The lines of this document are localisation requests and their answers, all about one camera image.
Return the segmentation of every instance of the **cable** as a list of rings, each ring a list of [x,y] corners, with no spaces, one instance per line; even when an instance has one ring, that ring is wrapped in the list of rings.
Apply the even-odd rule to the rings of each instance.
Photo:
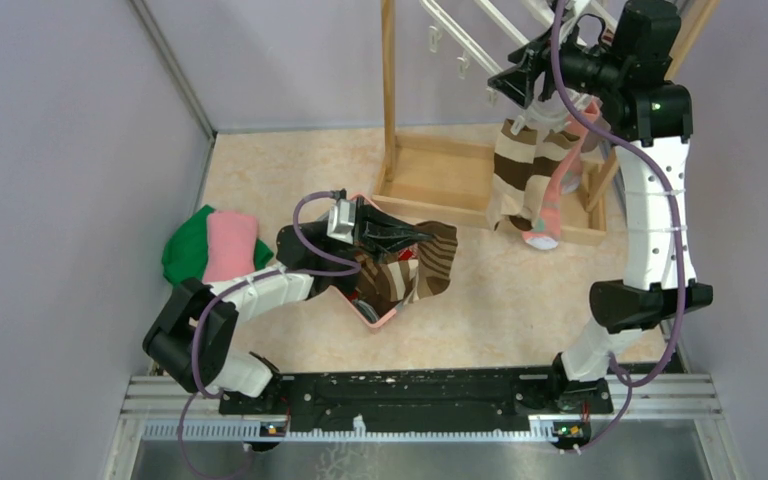
[[[299,214],[302,211],[302,207],[304,207],[306,204],[323,198],[333,198],[337,199],[339,198],[337,192],[328,192],[328,191],[322,191],[322,192],[315,192],[311,193],[310,195],[305,196],[302,198],[299,203],[296,205],[296,208],[293,210],[293,231],[296,233],[296,236],[299,238],[299,241],[304,245],[308,250],[315,253],[316,255],[332,261],[334,263],[339,263],[341,265],[345,265],[347,267],[351,267],[347,270],[332,272],[327,270],[309,270],[309,269],[301,269],[301,270],[293,270],[287,273],[301,273],[306,275],[312,275],[312,276],[320,276],[320,277],[344,277],[348,275],[354,275],[358,272],[360,272],[361,266],[360,263],[352,261],[352,260],[346,260],[344,258],[340,258],[336,255],[332,255],[328,252],[322,251],[321,249],[317,248],[316,245],[310,242],[307,238],[305,238],[304,233],[302,233],[301,226],[299,224]],[[272,270],[269,272],[262,273],[260,275],[256,275],[252,277],[253,282],[257,282],[259,280],[263,280],[265,278],[269,278],[275,275],[279,275],[281,272],[278,270]],[[181,450],[181,456],[184,457],[184,462],[187,466],[187,468],[190,470],[190,472],[200,478],[204,478],[207,480],[230,480],[238,475],[244,473],[246,470],[249,469],[250,463],[247,465],[244,465],[234,473],[223,476],[223,477],[211,477],[208,475],[205,475],[201,472],[199,472],[193,464],[190,462],[189,457],[187,457],[186,448],[184,447],[184,418],[187,415],[187,410],[189,410],[190,405],[193,403],[193,400],[195,400],[196,396],[201,393],[202,396],[205,398],[210,399],[217,399],[221,398],[224,391],[220,388],[218,392],[216,393],[210,393],[205,389],[204,382],[202,382],[201,379],[201,370],[199,368],[199,354],[201,353],[201,337],[205,329],[205,325],[207,324],[207,318],[208,315],[210,315],[211,310],[213,310],[213,307],[216,306],[220,301],[222,301],[223,298],[227,297],[228,295],[236,292],[237,290],[240,290],[241,288],[245,287],[246,285],[249,285],[248,279],[243,279],[239,281],[238,283],[235,283],[234,285],[231,285],[230,287],[223,290],[221,293],[216,295],[214,298],[212,298],[207,305],[204,307],[204,310],[202,310],[201,315],[199,315],[198,323],[196,324],[196,330],[193,333],[193,343],[191,347],[190,352],[190,363],[192,365],[193,369],[193,380],[196,384],[197,392],[192,394],[190,398],[187,399],[187,403],[184,404],[184,409],[181,411],[181,418],[178,421],[178,446]]]
[[[561,101],[563,102],[564,106],[567,107],[567,110],[569,110],[570,115],[572,115],[573,118],[581,123],[586,129],[640,157],[640,160],[642,160],[652,170],[652,172],[654,172],[655,176],[658,177],[658,180],[664,187],[664,191],[672,191],[673,187],[672,184],[670,184],[669,178],[667,178],[667,175],[663,172],[663,170],[661,170],[658,164],[655,163],[655,160],[653,160],[652,157],[650,157],[642,149],[632,145],[630,142],[627,142],[626,140],[623,140],[622,138],[612,134],[599,125],[592,123],[587,119],[587,117],[579,112],[578,109],[575,108],[575,105],[567,94],[563,74],[561,72],[561,23],[563,23],[564,7],[566,6],[567,1],[568,0],[558,0],[557,5],[555,6],[555,18],[552,22],[552,37],[549,45],[549,56],[552,64],[552,76],[555,79],[555,85],[557,86],[558,95],[561,97]],[[664,368],[667,366],[667,363],[669,363],[673,352],[675,352],[679,333],[681,332],[681,325],[684,321],[684,308],[687,301],[687,290],[685,288],[684,254],[682,253],[684,251],[684,242],[682,239],[682,229],[680,228],[681,215],[678,208],[678,200],[676,200],[675,196],[668,195],[667,202],[670,207],[672,225],[675,228],[673,231],[673,242],[675,242],[676,252],[678,253],[676,255],[676,276],[678,277],[678,294],[676,296],[678,298],[676,300],[675,323],[673,324],[672,332],[670,333],[670,339],[667,342],[667,347],[664,349],[664,354],[661,356],[661,359],[658,360],[655,368],[653,368],[651,372],[649,372],[645,377],[638,381],[631,380],[631,375],[629,374],[628,370],[620,366],[620,364],[617,362],[616,356],[613,353],[609,355],[611,370],[617,375],[620,383],[628,387],[628,397],[626,398],[623,407],[619,412],[617,412],[617,416],[611,420],[608,426],[599,432],[598,435],[593,437],[593,439],[587,445],[581,447],[579,451],[592,447],[599,440],[601,440],[605,434],[616,427],[616,425],[619,423],[619,420],[623,415],[625,415],[626,411],[628,410],[628,406],[631,403],[632,389],[647,385],[661,372],[663,372]]]

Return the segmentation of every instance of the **green fabric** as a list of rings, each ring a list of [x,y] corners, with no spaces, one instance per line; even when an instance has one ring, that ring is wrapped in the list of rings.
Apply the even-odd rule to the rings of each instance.
[[[258,238],[257,243],[254,245],[254,269],[263,269],[274,256],[272,250]]]
[[[184,222],[163,249],[163,276],[173,286],[190,277],[201,280],[207,268],[207,216],[215,209],[201,207]]]

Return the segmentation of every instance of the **beige tabletop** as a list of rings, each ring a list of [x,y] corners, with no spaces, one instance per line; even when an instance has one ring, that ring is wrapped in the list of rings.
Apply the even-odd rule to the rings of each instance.
[[[410,130],[492,143],[497,128]],[[204,203],[256,216],[260,237],[274,249],[302,196],[340,188],[371,193],[383,136],[380,128],[220,135]],[[547,365],[587,323],[590,285],[622,277],[625,226],[615,195],[607,197],[609,233],[599,247],[539,252],[511,232],[459,228],[448,290],[408,306],[379,331],[331,289],[239,327],[232,348],[257,352],[285,372]],[[327,207],[311,204],[302,220]],[[620,360],[655,361],[663,348],[656,329]]]

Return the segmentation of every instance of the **wall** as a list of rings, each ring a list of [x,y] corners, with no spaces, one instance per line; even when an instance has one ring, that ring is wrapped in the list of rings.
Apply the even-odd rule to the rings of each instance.
[[[147,2],[219,130],[370,126],[383,123],[378,0]],[[473,2],[438,0],[507,68],[517,45]],[[433,23],[418,0],[396,4],[396,120],[402,124],[496,122],[517,110],[484,103],[487,74],[444,34],[428,50]],[[494,4],[526,35],[543,28],[520,0]],[[607,2],[619,12],[622,2]]]
[[[694,97],[690,247],[714,286],[682,338],[747,468],[768,478],[768,2],[721,2],[678,80]]]
[[[127,2],[0,1],[0,479],[100,475],[206,148]]]

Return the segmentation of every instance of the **wooden drying rack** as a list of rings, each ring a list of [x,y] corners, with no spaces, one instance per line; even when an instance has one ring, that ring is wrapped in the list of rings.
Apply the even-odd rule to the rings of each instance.
[[[395,215],[488,228],[484,212],[491,193],[494,146],[396,131],[394,3],[381,0],[384,159],[372,200]],[[718,3],[697,0],[691,5],[671,52],[673,64],[668,79],[678,71]],[[561,239],[599,245],[607,233],[604,194],[619,165],[613,150],[604,161],[599,149],[582,155],[582,160],[581,186],[561,199]],[[504,224],[513,229],[509,222]]]

